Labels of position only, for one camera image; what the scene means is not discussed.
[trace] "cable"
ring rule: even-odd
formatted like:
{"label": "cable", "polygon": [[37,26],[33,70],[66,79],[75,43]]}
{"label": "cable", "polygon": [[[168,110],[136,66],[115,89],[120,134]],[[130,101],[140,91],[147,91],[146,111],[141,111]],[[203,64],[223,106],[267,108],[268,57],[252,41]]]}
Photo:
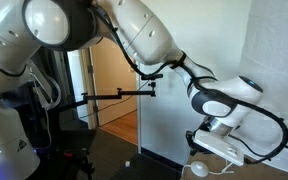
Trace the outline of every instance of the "cable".
{"label": "cable", "polygon": [[282,140],[281,140],[281,143],[273,150],[271,151],[270,153],[268,153],[267,155],[265,155],[262,159],[260,160],[257,160],[257,161],[250,161],[249,159],[244,159],[244,162],[246,164],[257,164],[257,163],[260,163],[262,161],[265,161],[265,160],[271,160],[271,158],[275,157],[276,155],[278,155],[284,148],[288,148],[287,146],[287,143],[288,143],[288,128],[287,126],[285,125],[285,123],[283,122],[283,118],[279,118],[277,117],[275,114],[263,109],[263,108],[260,108],[256,105],[253,105],[253,104],[250,104],[248,102],[245,102],[245,101],[241,101],[241,100],[238,100],[238,99],[235,99],[235,101],[242,105],[242,106],[245,106],[245,107],[248,107],[250,109],[253,109],[261,114],[264,114],[265,116],[268,116],[270,117],[271,119],[273,119],[279,126],[280,128],[282,129],[282,132],[283,132],[283,137],[282,137]]}
{"label": "cable", "polygon": [[[136,91],[141,90],[141,89],[142,89],[142,88],[143,88],[143,87],[144,87],[148,82],[150,82],[150,80],[147,80],[147,81],[146,81],[146,82],[145,82],[145,83],[144,83],[140,88],[138,88]],[[85,116],[79,117],[79,119],[89,117],[89,116],[91,116],[91,115],[93,115],[93,114],[95,114],[95,113],[101,112],[101,111],[103,111],[103,110],[105,110],[105,109],[107,109],[107,108],[110,108],[110,107],[112,107],[112,106],[115,106],[115,105],[118,105],[118,104],[124,103],[124,102],[130,100],[133,96],[134,96],[134,95],[131,95],[130,97],[128,97],[127,99],[125,99],[125,100],[123,100],[123,101],[120,101],[120,102],[115,103],[115,104],[108,105],[108,106],[104,107],[103,109],[100,109],[100,110],[95,111],[95,112],[92,112],[92,113],[90,113],[90,114],[88,114],[88,115],[85,115]],[[72,122],[72,121],[74,121],[74,120],[76,120],[76,119],[73,119],[73,120],[70,120],[70,121],[67,121],[67,122],[61,123],[60,125],[70,123],[70,122]]]}
{"label": "cable", "polygon": [[185,65],[181,65],[180,66],[182,69],[184,69],[184,71],[186,71],[187,74],[189,74],[191,76],[191,78],[196,78],[194,73]]}
{"label": "cable", "polygon": [[55,86],[55,88],[57,90],[56,101],[54,103],[50,104],[50,107],[48,108],[50,110],[50,109],[53,109],[55,106],[57,106],[61,102],[62,91],[61,91],[60,86],[57,84],[57,82],[53,78],[51,78],[50,76],[47,76],[47,75],[45,75],[45,76],[53,83],[53,85]]}
{"label": "cable", "polygon": [[183,166],[183,169],[182,169],[182,176],[181,177],[183,177],[184,176],[184,169],[186,168],[186,167],[191,167],[191,165],[185,165],[185,166]]}
{"label": "cable", "polygon": [[[34,78],[36,79],[36,76],[35,74],[33,73],[30,73],[32,76],[34,76]],[[36,82],[33,81],[34,83],[34,87],[37,89],[37,85],[36,85]],[[37,96],[40,98],[40,93],[39,91],[36,91],[37,92]],[[49,117],[48,117],[48,113],[47,113],[47,109],[45,107],[43,107],[44,111],[45,111],[45,118],[46,118],[46,129],[47,129],[47,134],[48,134],[48,137],[49,137],[49,144],[48,146],[46,147],[33,147],[34,149],[36,150],[43,150],[43,149],[48,149],[49,147],[51,147],[52,145],[52,136],[51,136],[51,132],[50,132],[50,122],[49,122]]]}
{"label": "cable", "polygon": [[227,174],[227,173],[234,173],[234,171],[226,171],[232,165],[233,165],[233,163],[231,162],[229,165],[226,165],[226,167],[219,173],[211,172],[211,171],[209,171],[209,173],[213,174],[213,175],[222,175],[222,174]]}
{"label": "cable", "polygon": [[231,134],[229,134],[228,136],[231,137],[231,138],[233,138],[233,139],[235,139],[235,140],[237,140],[237,141],[240,141],[242,144],[244,144],[244,146],[245,146],[249,151],[251,151],[251,152],[252,152],[253,154],[255,154],[256,156],[266,157],[266,155],[261,155],[261,154],[256,153],[255,151],[253,151],[253,150],[252,150],[243,140],[241,140],[240,138],[235,137],[235,136],[233,136],[233,135],[231,135]]}
{"label": "cable", "polygon": [[47,129],[47,134],[49,137],[49,143],[46,147],[33,147],[36,150],[44,150],[44,149],[48,149],[52,146],[52,136],[51,136],[51,132],[50,132],[50,120],[48,117],[47,110],[45,108],[44,108],[44,111],[45,111],[45,117],[46,117],[46,129]]}

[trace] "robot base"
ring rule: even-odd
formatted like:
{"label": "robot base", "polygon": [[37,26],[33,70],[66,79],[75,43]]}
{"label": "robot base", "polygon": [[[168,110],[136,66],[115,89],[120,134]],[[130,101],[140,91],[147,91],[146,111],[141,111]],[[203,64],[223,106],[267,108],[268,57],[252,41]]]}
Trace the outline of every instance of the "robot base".
{"label": "robot base", "polygon": [[200,161],[192,162],[190,167],[192,172],[198,177],[206,177],[209,173],[208,167]]}
{"label": "robot base", "polygon": [[0,108],[0,180],[26,179],[39,163],[18,113]]}

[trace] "dark floor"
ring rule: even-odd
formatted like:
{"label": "dark floor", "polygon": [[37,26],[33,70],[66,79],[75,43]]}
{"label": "dark floor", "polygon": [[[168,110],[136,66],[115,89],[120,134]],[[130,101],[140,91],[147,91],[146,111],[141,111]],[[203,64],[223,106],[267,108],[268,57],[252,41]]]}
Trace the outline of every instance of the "dark floor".
{"label": "dark floor", "polygon": [[77,111],[75,109],[69,109],[61,112],[59,117],[59,125],[61,130],[87,129],[87,123],[79,121],[77,117]]}
{"label": "dark floor", "polygon": [[[94,180],[177,180],[180,173],[137,153],[137,146],[98,129],[90,148]],[[80,173],[79,180],[86,177]]]}

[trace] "black stand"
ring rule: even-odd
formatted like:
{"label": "black stand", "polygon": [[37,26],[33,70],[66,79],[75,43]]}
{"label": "black stand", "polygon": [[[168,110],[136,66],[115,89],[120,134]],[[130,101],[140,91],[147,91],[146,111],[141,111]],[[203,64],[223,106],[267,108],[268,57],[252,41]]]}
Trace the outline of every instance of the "black stand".
{"label": "black stand", "polygon": [[51,154],[39,155],[41,163],[28,180],[74,180],[79,170],[91,180],[94,169],[87,155],[95,134],[95,130],[61,131],[56,150]]}
{"label": "black stand", "polygon": [[87,101],[89,100],[110,100],[110,99],[122,99],[122,96],[152,96],[155,97],[155,90],[156,87],[155,82],[151,82],[149,86],[152,87],[151,91],[122,91],[121,88],[117,88],[117,94],[116,95],[98,95],[98,96],[88,96],[87,93],[83,93],[83,100],[79,102],[75,102],[66,106],[62,106],[58,108],[59,112],[66,111],[71,108],[76,108],[78,106],[82,106],[84,104],[87,104]]}

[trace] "black cable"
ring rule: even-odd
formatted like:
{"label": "black cable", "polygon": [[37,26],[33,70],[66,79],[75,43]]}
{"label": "black cable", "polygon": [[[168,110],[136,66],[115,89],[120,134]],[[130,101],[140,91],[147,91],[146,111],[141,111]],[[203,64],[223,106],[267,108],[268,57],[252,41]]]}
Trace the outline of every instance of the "black cable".
{"label": "black cable", "polygon": [[238,99],[235,99],[236,102],[242,106],[245,106],[245,107],[248,107],[250,109],[253,109],[261,114],[264,114],[268,117],[270,117],[271,119],[273,119],[282,129],[282,132],[283,132],[283,137],[282,137],[282,141],[281,143],[273,150],[271,151],[270,153],[268,153],[267,155],[265,155],[264,158],[262,159],[259,159],[257,161],[250,161],[249,159],[244,159],[244,162],[246,164],[257,164],[257,163],[260,163],[262,161],[265,161],[265,160],[271,160],[271,158],[275,157],[276,155],[278,155],[284,148],[288,148],[287,146],[287,143],[288,143],[288,128],[287,126],[285,125],[285,123],[283,122],[284,119],[282,118],[279,118],[277,117],[275,114],[263,109],[263,108],[260,108],[256,105],[253,105],[253,104],[250,104],[248,102],[245,102],[245,101],[241,101],[241,100],[238,100]]}
{"label": "black cable", "polygon": [[26,65],[24,66],[23,70],[19,74],[11,74],[0,68],[0,72],[9,77],[20,77],[24,74],[25,70],[26,70]]}
{"label": "black cable", "polygon": [[153,72],[152,74],[148,74],[148,75],[155,75],[157,73],[159,73],[162,69],[164,69],[166,66],[171,65],[171,64],[175,64],[177,61],[167,61],[165,63],[163,63],[155,72]]}
{"label": "black cable", "polygon": [[184,69],[184,71],[186,71],[187,74],[189,74],[191,76],[191,78],[196,78],[194,73],[188,67],[186,67],[185,65],[180,65],[180,67],[182,69]]}
{"label": "black cable", "polygon": [[238,137],[235,137],[235,136],[233,136],[233,135],[231,135],[231,134],[229,134],[228,136],[231,137],[231,138],[233,138],[233,139],[235,139],[235,140],[237,140],[237,141],[240,141],[242,144],[244,144],[244,146],[245,146],[249,151],[251,151],[251,152],[252,152],[253,154],[255,154],[256,156],[266,157],[266,155],[261,155],[261,154],[256,153],[255,151],[253,151],[242,139],[240,139],[240,138],[238,138]]}
{"label": "black cable", "polygon": [[[140,88],[138,88],[136,91],[141,90],[148,82],[150,82],[150,80],[146,81],[146,82],[145,82]],[[89,117],[89,116],[91,116],[91,115],[93,115],[93,114],[95,114],[95,113],[101,112],[101,111],[103,111],[103,110],[105,110],[105,109],[107,109],[107,108],[110,108],[110,107],[112,107],[112,106],[115,106],[115,105],[124,103],[124,102],[130,100],[133,96],[134,96],[134,95],[131,95],[130,97],[128,97],[127,99],[125,99],[125,100],[123,100],[123,101],[120,101],[120,102],[118,102],[118,103],[114,103],[114,104],[108,105],[108,106],[104,107],[103,109],[100,109],[100,110],[98,110],[98,111],[92,112],[91,114],[88,114],[88,115],[86,115],[86,116],[82,116],[82,117],[79,117],[79,118],[81,119],[81,118]],[[70,122],[72,122],[72,121],[74,121],[74,120],[79,120],[79,119],[73,119],[73,120],[70,120],[70,121],[61,123],[60,125],[70,123]]]}

